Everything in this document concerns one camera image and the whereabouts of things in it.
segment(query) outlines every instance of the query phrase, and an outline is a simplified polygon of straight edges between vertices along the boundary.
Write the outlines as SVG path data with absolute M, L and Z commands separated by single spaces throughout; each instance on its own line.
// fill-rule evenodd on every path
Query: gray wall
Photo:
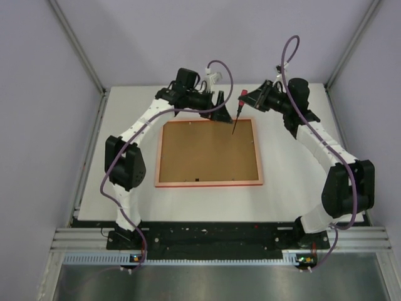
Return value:
M 371 0 L 58 0 L 100 80 L 165 85 L 179 67 L 224 60 L 237 83 L 274 78 L 301 36 L 292 76 L 325 82 Z
M 333 87 L 350 150 L 376 166 L 372 216 L 385 225 L 401 263 L 401 2 L 383 2 Z
M 44 0 L 0 28 L 0 300 L 33 300 L 100 98 Z

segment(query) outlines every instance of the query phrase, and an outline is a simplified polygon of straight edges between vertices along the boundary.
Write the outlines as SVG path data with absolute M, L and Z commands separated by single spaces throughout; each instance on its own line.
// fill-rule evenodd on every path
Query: robotic arm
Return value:
M 107 172 L 126 141 L 139 133 L 143 125 L 147 124 L 147 127 L 126 148 L 109 175 L 117 201 L 135 225 L 141 221 L 138 210 L 139 200 L 135 196 L 135 188 L 139 186 L 146 175 L 141 148 L 159 132 L 166 122 L 177 116 L 180 110 L 190 108 L 204 112 L 216 108 L 224 102 L 224 93 L 220 91 L 217 103 L 215 105 L 212 103 L 213 84 L 221 79 L 221 74 L 219 72 L 211 73 L 210 69 L 206 71 L 207 75 L 204 79 L 206 87 L 204 91 L 200 92 L 195 89 L 199 83 L 199 74 L 192 70 L 179 69 L 177 78 L 171 82 L 169 87 L 157 92 L 150 107 L 128 130 L 119 137 L 109 136 L 106 141 L 105 171 Z M 200 113 L 199 115 L 213 121 L 232 123 L 225 105 L 211 113 Z M 134 227 L 122 215 L 120 208 L 117 210 L 116 222 L 123 230 L 134 230 Z
M 339 145 L 320 124 L 320 119 L 308 109 L 310 90 L 308 82 L 293 78 L 288 83 L 299 110 L 309 124 L 326 141 L 322 143 L 298 116 L 287 93 L 280 91 L 276 84 L 266 80 L 258 89 L 239 97 L 239 100 L 261 112 L 270 109 L 283 114 L 284 126 L 291 135 L 300 141 L 316 158 L 327 174 L 321 195 L 321 204 L 295 221 L 295 232 L 299 238 L 307 233 L 324 231 L 331 223 L 336 223 L 344 214 L 352 213 L 353 198 L 350 180 L 345 166 L 327 149 L 331 146 L 350 166 L 356 180 L 358 213 L 373 207 L 374 203 L 374 166 L 369 161 L 359 161 Z

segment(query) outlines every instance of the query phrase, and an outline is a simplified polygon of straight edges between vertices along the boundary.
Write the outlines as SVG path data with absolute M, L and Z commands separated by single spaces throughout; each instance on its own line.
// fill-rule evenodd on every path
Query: metal floor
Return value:
M 104 268 L 63 266 L 54 301 L 389 300 L 375 254 L 334 254 L 312 274 L 275 266 L 149 266 L 132 275 L 108 270 L 81 285 Z

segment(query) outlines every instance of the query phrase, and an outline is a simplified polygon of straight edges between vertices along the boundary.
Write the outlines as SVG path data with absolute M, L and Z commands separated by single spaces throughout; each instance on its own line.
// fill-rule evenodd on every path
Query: wooden frame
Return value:
M 253 131 L 254 150 L 256 157 L 256 167 L 258 170 L 258 180 L 252 181 L 203 181 L 203 182 L 160 182 L 160 167 L 162 156 L 163 128 L 160 130 L 159 144 L 157 146 L 157 162 L 155 172 L 155 187 L 222 187 L 222 186 L 260 186 L 263 185 L 263 170 L 261 165 L 261 156 L 259 152 L 258 135 L 253 118 L 240 118 L 239 120 L 250 120 Z M 210 122 L 207 119 L 181 119 L 171 120 L 169 122 Z

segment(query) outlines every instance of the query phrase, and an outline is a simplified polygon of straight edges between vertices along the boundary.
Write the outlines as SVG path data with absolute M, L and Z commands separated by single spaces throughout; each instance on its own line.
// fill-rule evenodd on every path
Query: white table surface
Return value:
M 227 109 L 236 114 L 242 89 L 249 92 L 259 85 L 235 85 Z M 79 220 L 110 221 L 117 216 L 116 206 L 104 198 L 99 187 L 104 176 L 105 141 L 118 137 L 148 108 L 162 87 L 113 87 L 91 162 L 80 207 Z M 227 95 L 229 85 L 218 85 Z M 323 85 L 310 84 L 310 109 L 333 138 L 338 132 Z M 249 187 L 155 188 L 158 137 L 142 147 L 147 175 L 137 188 L 140 214 L 144 221 L 294 221 L 321 202 L 326 174 L 309 151 L 284 128 L 282 115 L 259 112 L 247 105 L 242 117 L 254 117 L 259 138 L 264 185 Z M 180 113 L 178 119 L 198 119 L 198 114 Z M 107 182 L 105 190 L 113 194 Z M 357 221 L 363 221 L 358 215 Z

